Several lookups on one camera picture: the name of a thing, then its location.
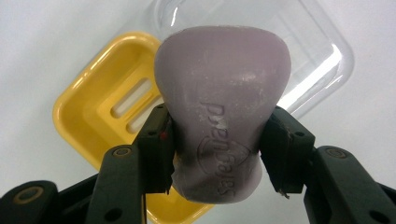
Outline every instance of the soap bar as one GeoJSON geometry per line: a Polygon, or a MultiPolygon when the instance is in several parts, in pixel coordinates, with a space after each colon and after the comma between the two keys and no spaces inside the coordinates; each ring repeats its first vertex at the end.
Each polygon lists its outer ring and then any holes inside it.
{"type": "Polygon", "coordinates": [[[290,54],[257,28],[203,26],[168,37],[155,79],[174,121],[173,186],[199,203],[236,203],[260,183],[258,141],[290,77],[290,54]]]}

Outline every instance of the yellow plastic tray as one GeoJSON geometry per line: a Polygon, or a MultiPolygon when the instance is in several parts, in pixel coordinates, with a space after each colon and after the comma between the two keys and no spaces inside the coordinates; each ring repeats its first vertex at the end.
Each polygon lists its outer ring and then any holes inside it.
{"type": "MultiPolygon", "coordinates": [[[[110,148],[134,141],[151,108],[162,102],[153,69],[159,46],[144,33],[115,38],[56,101],[56,129],[97,170],[110,148]]],[[[173,188],[169,195],[147,195],[154,223],[192,223],[212,206],[189,202],[173,188]]]]}

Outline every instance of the purple soap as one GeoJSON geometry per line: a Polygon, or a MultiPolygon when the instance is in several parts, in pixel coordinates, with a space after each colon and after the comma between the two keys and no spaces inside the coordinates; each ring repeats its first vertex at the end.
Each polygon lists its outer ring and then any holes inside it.
{"type": "Polygon", "coordinates": [[[259,137],[289,76],[288,48],[268,31],[195,27],[163,42],[155,78],[175,124],[177,192],[236,203],[257,188],[259,137]]]}

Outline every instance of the embossed logo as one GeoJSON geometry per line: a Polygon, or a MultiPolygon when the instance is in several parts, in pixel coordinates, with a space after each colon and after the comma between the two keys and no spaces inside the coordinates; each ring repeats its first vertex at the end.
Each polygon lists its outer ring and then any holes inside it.
{"type": "Polygon", "coordinates": [[[199,165],[207,175],[215,175],[219,178],[219,195],[234,196],[234,170],[245,161],[250,151],[229,138],[223,105],[207,103],[201,105],[207,114],[210,135],[204,137],[198,146],[199,165]]]}

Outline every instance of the white background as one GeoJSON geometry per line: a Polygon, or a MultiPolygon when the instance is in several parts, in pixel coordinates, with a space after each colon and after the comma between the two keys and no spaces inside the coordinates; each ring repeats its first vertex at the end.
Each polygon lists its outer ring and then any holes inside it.
{"type": "MultiPolygon", "coordinates": [[[[317,147],[351,151],[396,189],[396,2],[319,0],[355,56],[351,78],[300,122],[317,147]]],[[[52,106],[111,38],[133,27],[140,1],[0,1],[0,195],[30,180],[64,189],[95,170],[56,132],[52,106]]],[[[280,197],[266,176],[247,200],[218,205],[198,223],[307,223],[303,196],[280,197]]]]}

